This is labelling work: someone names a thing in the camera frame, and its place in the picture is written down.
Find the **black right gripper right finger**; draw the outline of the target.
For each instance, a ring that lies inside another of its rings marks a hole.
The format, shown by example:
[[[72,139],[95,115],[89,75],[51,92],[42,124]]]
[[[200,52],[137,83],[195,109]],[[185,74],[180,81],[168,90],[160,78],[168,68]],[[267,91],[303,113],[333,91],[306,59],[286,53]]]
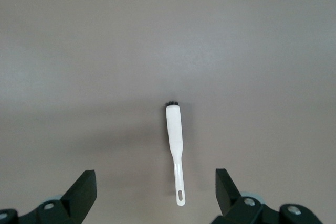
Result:
[[[216,169],[215,178],[216,199],[222,214],[213,223],[321,223],[305,206],[284,204],[275,211],[255,197],[242,196],[224,168]]]

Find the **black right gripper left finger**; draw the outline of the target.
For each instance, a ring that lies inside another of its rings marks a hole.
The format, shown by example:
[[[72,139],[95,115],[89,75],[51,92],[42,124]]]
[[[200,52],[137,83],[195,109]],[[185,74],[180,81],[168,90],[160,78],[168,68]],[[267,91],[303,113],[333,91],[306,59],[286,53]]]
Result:
[[[95,171],[86,170],[60,199],[43,202],[22,216],[16,209],[2,209],[1,223],[83,223],[96,199]]]

